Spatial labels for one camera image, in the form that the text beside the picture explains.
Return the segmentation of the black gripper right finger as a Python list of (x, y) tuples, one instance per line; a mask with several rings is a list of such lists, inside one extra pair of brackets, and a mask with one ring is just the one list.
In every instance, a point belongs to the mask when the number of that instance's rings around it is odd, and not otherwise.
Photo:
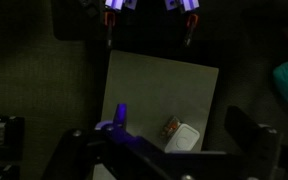
[(273, 180), (281, 151), (282, 135), (258, 124), (237, 106), (229, 106), (224, 127), (244, 152), (243, 180)]

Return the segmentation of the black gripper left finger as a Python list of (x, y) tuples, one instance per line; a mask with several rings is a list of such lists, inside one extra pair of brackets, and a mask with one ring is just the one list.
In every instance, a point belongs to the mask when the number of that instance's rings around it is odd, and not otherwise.
[(117, 180), (171, 180), (156, 163), (159, 155), (144, 138), (122, 129), (71, 129), (61, 137), (42, 180), (87, 180), (99, 164)]

